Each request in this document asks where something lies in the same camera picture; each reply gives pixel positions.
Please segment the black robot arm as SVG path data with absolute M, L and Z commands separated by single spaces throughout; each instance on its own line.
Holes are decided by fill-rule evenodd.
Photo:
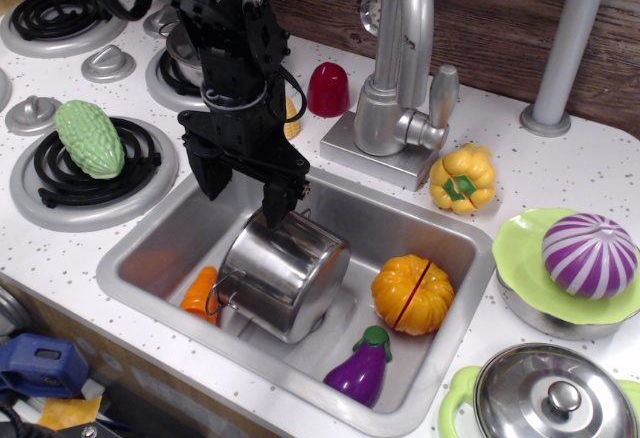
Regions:
M 99 0 L 115 17 L 143 18 L 153 0 Z M 199 60 L 206 111 L 182 111 L 183 142 L 192 172 L 214 200 L 233 172 L 263 185 L 268 227 L 279 227 L 301 200 L 310 164 L 287 140 L 283 67 L 289 34 L 270 0 L 161 0 L 176 10 Z

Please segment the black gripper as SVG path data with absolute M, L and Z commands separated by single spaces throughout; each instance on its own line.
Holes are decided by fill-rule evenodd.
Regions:
M 215 200 L 231 182 L 233 171 L 263 186 L 262 212 L 269 229 L 278 228 L 306 196 L 310 164 L 284 136 L 285 87 L 271 85 L 247 107 L 185 110 L 188 161 L 201 191 Z

